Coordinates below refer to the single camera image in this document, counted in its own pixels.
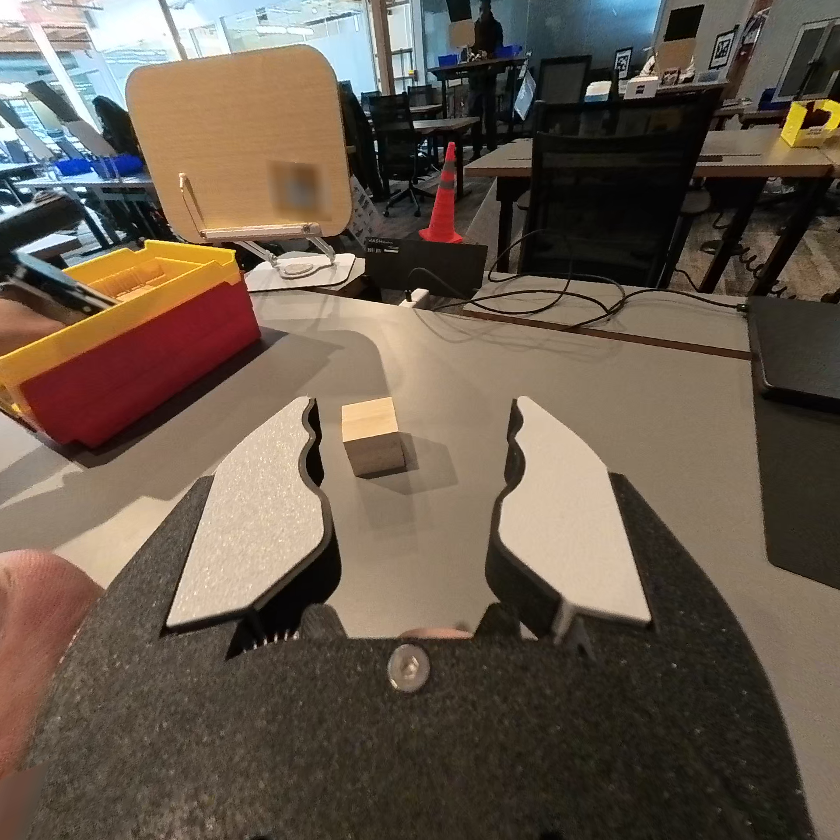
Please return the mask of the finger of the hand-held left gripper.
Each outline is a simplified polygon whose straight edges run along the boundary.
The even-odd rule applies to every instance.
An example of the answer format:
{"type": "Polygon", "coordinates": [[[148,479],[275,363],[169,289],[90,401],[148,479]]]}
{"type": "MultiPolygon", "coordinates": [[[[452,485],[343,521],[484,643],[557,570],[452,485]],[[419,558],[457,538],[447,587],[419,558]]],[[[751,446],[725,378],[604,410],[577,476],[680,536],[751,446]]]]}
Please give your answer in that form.
{"type": "Polygon", "coordinates": [[[9,256],[9,300],[62,327],[89,319],[121,302],[23,251],[9,256]]]}

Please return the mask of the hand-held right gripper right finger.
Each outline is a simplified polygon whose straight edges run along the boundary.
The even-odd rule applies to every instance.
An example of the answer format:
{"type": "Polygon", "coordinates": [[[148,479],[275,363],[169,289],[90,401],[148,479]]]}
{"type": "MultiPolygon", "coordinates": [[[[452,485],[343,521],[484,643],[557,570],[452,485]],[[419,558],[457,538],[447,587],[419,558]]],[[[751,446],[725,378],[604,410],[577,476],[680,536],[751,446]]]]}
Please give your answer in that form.
{"type": "Polygon", "coordinates": [[[492,507],[486,581],[537,639],[580,618],[649,629],[653,615],[608,468],[540,404],[511,402],[505,484],[492,507]]]}

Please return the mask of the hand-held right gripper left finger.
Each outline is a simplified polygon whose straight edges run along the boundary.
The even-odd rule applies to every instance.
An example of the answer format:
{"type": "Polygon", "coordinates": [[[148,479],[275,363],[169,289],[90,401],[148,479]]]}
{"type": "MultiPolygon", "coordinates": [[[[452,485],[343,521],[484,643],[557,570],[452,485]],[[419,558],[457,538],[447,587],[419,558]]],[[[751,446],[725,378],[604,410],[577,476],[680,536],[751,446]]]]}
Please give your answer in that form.
{"type": "Polygon", "coordinates": [[[176,586],[171,634],[239,623],[247,634],[294,634],[341,578],[322,489],[317,399],[293,399],[216,467],[176,586]]]}

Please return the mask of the yellow storage bin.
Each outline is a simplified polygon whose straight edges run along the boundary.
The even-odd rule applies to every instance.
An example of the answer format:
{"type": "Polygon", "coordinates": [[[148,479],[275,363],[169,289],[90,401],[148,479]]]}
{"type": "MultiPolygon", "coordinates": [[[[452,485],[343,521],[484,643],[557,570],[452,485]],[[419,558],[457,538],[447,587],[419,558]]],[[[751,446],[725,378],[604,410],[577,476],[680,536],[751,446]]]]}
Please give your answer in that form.
{"type": "Polygon", "coordinates": [[[2,411],[40,432],[14,401],[24,380],[97,348],[220,282],[244,281],[231,249],[157,240],[147,240],[136,251],[115,250],[64,272],[121,302],[2,356],[2,411]]]}

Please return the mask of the wooden cube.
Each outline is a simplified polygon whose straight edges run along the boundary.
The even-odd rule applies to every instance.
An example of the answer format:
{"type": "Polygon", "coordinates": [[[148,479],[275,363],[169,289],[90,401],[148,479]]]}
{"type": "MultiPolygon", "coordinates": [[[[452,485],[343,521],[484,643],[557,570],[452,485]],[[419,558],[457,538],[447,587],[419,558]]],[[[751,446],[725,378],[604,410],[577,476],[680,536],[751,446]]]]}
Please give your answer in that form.
{"type": "Polygon", "coordinates": [[[392,397],[344,404],[340,421],[344,452],[354,476],[369,478],[406,467],[392,397]]]}

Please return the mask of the person's left hand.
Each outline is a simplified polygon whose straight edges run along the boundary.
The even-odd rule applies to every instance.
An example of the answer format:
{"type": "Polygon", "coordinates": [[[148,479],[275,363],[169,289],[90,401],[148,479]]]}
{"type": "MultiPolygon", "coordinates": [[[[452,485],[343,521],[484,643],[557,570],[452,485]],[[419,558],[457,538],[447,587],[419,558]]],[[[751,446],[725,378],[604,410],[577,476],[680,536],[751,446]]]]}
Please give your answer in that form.
{"type": "Polygon", "coordinates": [[[48,318],[24,303],[1,299],[1,356],[57,333],[65,324],[48,318]]]}

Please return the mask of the person's right hand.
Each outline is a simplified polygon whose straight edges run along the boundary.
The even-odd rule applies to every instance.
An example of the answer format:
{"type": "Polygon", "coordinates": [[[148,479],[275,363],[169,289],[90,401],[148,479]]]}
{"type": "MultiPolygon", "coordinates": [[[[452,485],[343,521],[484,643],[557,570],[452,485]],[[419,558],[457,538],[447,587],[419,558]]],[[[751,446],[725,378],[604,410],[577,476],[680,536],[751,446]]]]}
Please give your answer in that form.
{"type": "Polygon", "coordinates": [[[103,589],[75,564],[27,549],[1,555],[1,776],[18,770],[39,707],[103,589]]]}

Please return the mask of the row of blue bins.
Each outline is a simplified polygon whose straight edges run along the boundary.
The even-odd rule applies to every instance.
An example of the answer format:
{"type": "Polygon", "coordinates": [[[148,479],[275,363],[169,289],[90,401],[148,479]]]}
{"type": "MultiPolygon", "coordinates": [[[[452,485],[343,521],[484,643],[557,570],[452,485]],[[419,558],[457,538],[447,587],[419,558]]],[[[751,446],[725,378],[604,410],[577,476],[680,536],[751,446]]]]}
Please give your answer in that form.
{"type": "Polygon", "coordinates": [[[144,172],[144,162],[133,154],[117,154],[109,157],[80,157],[55,161],[53,169],[61,176],[96,174],[103,179],[117,179],[144,172]]]}

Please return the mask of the red storage bin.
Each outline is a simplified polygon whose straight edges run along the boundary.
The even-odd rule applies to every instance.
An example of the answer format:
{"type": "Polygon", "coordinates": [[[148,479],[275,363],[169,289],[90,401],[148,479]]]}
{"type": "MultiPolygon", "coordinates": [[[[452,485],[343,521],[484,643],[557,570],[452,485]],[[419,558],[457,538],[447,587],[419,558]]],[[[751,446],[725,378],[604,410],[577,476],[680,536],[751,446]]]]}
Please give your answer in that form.
{"type": "Polygon", "coordinates": [[[97,448],[259,339],[245,283],[223,281],[29,377],[14,401],[56,443],[97,448]]]}

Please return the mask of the wooden board stand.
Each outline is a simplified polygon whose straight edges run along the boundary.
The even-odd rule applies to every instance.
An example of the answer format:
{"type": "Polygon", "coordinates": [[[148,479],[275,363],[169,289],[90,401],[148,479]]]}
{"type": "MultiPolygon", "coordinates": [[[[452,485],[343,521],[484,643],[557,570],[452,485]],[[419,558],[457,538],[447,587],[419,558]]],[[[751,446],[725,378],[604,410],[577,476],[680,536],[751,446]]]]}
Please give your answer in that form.
{"type": "Polygon", "coordinates": [[[340,85],[289,45],[133,70],[125,97],[164,218],[193,245],[259,258],[251,291],[336,291],[354,256],[329,240],[354,210],[340,85]]]}

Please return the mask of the black mat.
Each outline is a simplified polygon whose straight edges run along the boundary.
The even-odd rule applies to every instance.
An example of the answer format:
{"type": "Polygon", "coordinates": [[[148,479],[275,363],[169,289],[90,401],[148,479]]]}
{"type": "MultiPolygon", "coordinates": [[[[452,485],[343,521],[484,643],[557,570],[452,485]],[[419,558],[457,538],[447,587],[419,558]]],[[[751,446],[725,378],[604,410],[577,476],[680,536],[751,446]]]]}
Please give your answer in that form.
{"type": "Polygon", "coordinates": [[[753,399],[768,561],[839,588],[839,417],[753,399]]]}

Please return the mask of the black flat case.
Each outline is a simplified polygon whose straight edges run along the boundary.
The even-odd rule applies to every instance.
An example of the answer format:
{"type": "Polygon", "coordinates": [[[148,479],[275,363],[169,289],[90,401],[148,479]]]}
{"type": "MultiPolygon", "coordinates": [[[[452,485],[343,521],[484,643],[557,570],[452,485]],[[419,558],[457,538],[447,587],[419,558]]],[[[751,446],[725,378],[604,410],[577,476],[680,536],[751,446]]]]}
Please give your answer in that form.
{"type": "Polygon", "coordinates": [[[747,307],[756,393],[774,403],[838,415],[838,305],[751,297],[747,307]]]}

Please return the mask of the black card box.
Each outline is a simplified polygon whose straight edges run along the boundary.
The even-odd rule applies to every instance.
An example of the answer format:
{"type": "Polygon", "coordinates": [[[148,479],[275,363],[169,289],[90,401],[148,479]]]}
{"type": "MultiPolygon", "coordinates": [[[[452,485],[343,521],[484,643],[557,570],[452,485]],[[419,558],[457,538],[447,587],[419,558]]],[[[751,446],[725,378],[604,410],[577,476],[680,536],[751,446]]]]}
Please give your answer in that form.
{"type": "Polygon", "coordinates": [[[468,301],[485,282],[487,247],[423,239],[368,237],[364,274],[382,291],[426,289],[432,296],[468,301]]]}

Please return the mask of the black mesh office chair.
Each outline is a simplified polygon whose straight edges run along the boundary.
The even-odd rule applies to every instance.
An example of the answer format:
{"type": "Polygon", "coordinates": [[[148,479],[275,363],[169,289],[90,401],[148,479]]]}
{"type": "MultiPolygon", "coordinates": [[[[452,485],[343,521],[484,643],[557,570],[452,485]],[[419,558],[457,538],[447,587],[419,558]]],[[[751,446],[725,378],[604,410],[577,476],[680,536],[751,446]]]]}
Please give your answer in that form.
{"type": "Polygon", "coordinates": [[[539,100],[520,272],[655,288],[719,101],[539,100]]]}

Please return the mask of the orange traffic cone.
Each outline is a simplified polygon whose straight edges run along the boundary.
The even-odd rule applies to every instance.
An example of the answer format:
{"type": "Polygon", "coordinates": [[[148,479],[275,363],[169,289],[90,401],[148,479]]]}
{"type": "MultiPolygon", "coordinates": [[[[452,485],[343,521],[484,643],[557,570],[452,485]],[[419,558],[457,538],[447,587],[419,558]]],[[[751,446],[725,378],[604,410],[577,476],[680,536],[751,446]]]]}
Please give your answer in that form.
{"type": "Polygon", "coordinates": [[[428,226],[418,232],[420,239],[447,245],[463,243],[463,237],[455,231],[456,196],[457,147],[454,141],[450,141],[445,154],[444,167],[440,173],[433,211],[428,226]]]}

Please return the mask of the wooden desk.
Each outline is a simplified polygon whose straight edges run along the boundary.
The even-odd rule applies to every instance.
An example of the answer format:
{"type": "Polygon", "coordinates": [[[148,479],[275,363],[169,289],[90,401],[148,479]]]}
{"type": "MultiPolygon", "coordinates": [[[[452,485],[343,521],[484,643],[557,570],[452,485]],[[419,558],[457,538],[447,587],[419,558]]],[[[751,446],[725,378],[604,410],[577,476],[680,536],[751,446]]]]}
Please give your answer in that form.
{"type": "MultiPolygon", "coordinates": [[[[508,270],[514,203],[530,186],[532,141],[515,140],[465,165],[464,175],[497,179],[500,203],[497,237],[497,267],[508,270]]],[[[700,292],[713,292],[746,231],[763,187],[772,178],[805,181],[800,202],[794,209],[770,256],[761,266],[751,266],[750,295],[767,295],[781,278],[809,228],[829,186],[838,178],[838,146],[826,143],[818,149],[792,149],[776,128],[711,131],[703,143],[694,176],[705,180],[743,182],[745,200],[738,207],[714,258],[700,283],[700,292]]]]}

